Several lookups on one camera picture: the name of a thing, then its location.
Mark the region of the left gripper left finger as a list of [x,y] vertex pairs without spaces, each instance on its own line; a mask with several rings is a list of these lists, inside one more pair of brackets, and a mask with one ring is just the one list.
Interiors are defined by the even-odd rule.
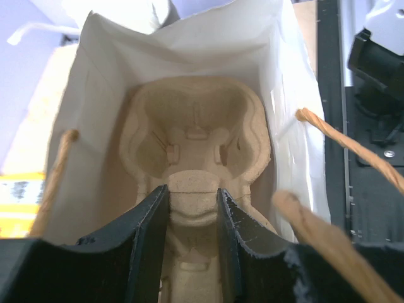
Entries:
[[160,291],[169,190],[76,244],[39,238],[1,241],[2,302],[156,302]]

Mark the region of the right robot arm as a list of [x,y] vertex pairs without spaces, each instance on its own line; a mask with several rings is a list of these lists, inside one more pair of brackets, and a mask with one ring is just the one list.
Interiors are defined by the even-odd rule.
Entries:
[[376,1],[353,41],[348,68],[364,81],[356,108],[369,142],[395,145],[403,131],[403,1]]

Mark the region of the brown paper bag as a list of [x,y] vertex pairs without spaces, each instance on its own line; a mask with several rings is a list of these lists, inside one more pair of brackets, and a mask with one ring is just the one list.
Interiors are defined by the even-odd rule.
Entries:
[[232,78],[262,101],[271,159],[251,184],[251,204],[286,241],[302,238],[275,206],[278,191],[294,194],[331,224],[325,138],[369,160],[403,188],[392,166],[324,121],[318,83],[288,1],[233,1],[150,34],[90,13],[52,130],[32,237],[72,246],[143,201],[119,156],[122,129],[141,85],[178,76]]

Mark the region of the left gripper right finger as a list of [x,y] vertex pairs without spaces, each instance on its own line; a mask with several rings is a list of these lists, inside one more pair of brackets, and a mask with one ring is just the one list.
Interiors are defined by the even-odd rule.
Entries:
[[224,302],[402,302],[403,244],[353,244],[288,191],[273,202],[302,238],[282,239],[217,192]]

